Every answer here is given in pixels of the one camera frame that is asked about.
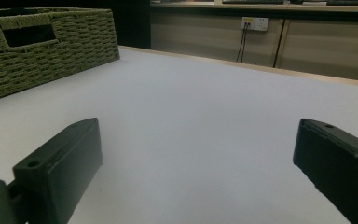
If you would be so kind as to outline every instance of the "power socket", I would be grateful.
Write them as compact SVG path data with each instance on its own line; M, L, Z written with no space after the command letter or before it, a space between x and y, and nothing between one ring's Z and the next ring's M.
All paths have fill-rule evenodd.
M248 24L248 30L267 31L269 28L269 18L242 17L241 29Z

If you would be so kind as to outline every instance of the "green wicker basket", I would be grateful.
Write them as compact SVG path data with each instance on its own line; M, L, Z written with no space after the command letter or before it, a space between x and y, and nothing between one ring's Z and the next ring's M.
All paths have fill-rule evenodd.
M10 9L0 9L0 97L119 59L115 25L109 9L46 7L24 10L27 13L7 16L5 12ZM27 29L35 27L50 29L53 38L43 41L39 40L44 38L32 38ZM24 30L28 33L21 38L39 42L10 46L8 35L19 31L14 37L16 41Z

